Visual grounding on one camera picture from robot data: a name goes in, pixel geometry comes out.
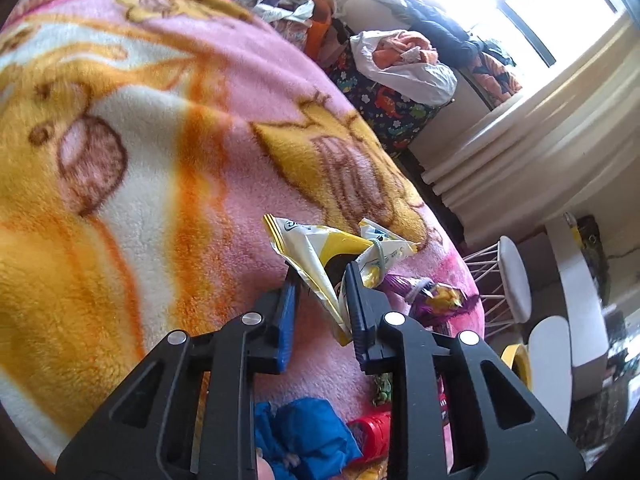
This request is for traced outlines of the left hand painted nails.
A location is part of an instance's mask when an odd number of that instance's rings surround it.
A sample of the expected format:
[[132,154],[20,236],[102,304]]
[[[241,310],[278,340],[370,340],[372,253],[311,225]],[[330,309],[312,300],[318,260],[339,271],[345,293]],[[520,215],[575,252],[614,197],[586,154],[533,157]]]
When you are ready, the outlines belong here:
[[256,450],[256,470],[258,480],[274,480],[274,474],[271,466],[262,456],[262,450]]

